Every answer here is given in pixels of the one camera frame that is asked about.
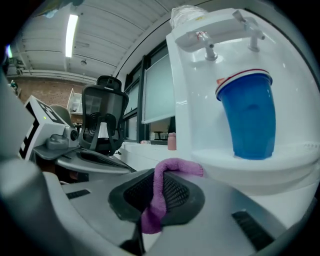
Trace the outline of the black mesh office chair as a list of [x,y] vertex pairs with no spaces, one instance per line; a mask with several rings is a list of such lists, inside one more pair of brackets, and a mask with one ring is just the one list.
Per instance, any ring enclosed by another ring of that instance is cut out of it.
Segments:
[[129,97],[119,79],[101,75],[82,89],[82,148],[112,156],[124,142],[124,115]]

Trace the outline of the blue plastic cup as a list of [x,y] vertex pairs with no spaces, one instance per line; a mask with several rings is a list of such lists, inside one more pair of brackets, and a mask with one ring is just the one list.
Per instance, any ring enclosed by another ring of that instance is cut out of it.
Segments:
[[273,79],[264,69],[239,71],[222,80],[215,91],[223,105],[235,156],[264,160],[272,156],[276,138]]

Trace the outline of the black framed window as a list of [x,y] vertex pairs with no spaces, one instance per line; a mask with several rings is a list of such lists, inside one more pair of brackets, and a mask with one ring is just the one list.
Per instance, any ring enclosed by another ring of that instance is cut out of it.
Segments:
[[166,41],[144,55],[127,74],[124,92],[124,139],[131,143],[166,145],[176,132],[175,97]]

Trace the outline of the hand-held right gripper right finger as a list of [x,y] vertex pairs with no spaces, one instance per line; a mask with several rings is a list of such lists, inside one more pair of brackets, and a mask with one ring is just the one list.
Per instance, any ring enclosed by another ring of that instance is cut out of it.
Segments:
[[274,239],[287,228],[267,209],[237,189],[213,180],[179,172],[169,175],[197,185],[205,202],[189,223],[165,226],[161,234],[151,235],[154,241],[147,256],[250,256],[255,248],[232,214],[246,211]]

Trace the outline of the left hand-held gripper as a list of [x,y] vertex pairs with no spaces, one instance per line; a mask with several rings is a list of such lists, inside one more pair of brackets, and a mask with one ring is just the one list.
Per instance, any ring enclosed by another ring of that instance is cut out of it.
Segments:
[[[34,117],[18,153],[24,160],[38,155],[44,160],[55,160],[59,156],[80,147],[78,131],[65,122],[49,105],[30,96],[25,108]],[[81,158],[60,157],[56,164],[65,169],[81,173],[124,175],[136,170],[116,157],[95,151],[78,152]]]

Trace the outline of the white water dispenser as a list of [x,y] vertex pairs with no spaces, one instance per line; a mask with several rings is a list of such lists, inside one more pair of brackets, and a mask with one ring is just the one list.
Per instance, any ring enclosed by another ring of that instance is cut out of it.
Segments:
[[[276,10],[270,13],[223,8],[179,25],[166,41],[178,152],[290,227],[306,213],[320,183],[320,64],[295,26]],[[284,21],[284,28],[272,18]],[[245,71],[272,78],[275,145],[263,160],[235,155],[216,97]]]

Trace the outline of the pink bottle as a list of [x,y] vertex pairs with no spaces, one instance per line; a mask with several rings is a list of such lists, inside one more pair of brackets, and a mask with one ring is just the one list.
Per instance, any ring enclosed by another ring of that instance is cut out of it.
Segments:
[[170,132],[168,134],[167,148],[170,151],[176,151],[177,150],[177,138],[176,138],[176,133],[175,132]]

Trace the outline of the white wall shelf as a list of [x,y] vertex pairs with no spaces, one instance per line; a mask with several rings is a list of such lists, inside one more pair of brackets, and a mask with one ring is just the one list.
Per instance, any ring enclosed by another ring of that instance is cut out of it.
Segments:
[[82,94],[76,93],[74,89],[71,89],[71,93],[69,95],[67,110],[71,115],[82,115],[83,107],[82,107]]

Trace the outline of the purple cleaning cloth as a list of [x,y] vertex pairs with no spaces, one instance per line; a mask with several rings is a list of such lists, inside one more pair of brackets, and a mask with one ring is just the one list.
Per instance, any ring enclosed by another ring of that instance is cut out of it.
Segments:
[[204,175],[202,166],[193,161],[168,158],[159,162],[154,169],[152,200],[141,215],[141,231],[143,234],[153,235],[162,231],[161,220],[167,212],[163,195],[164,173],[166,171],[178,171],[199,177]]

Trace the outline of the white raised ledge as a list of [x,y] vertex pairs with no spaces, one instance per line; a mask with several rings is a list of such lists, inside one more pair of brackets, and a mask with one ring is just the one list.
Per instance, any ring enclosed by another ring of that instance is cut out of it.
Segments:
[[168,158],[192,159],[190,152],[169,150],[167,145],[124,142],[118,151],[121,153],[119,158],[127,164],[138,160],[160,162]]

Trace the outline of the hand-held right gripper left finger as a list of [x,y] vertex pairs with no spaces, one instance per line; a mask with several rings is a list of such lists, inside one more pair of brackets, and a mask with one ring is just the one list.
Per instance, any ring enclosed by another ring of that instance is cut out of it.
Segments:
[[141,256],[146,252],[141,221],[123,220],[110,204],[110,193],[127,182],[137,183],[151,170],[123,175],[104,174],[87,182],[60,184],[44,172],[58,219],[74,242],[78,256]]

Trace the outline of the long ceiling light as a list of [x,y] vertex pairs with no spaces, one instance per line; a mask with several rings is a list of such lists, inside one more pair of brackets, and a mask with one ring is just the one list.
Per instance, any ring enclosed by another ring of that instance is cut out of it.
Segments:
[[65,35],[65,56],[67,58],[72,57],[73,43],[74,43],[74,37],[75,37],[76,27],[78,23],[78,18],[79,17],[75,14],[69,15],[66,35]]

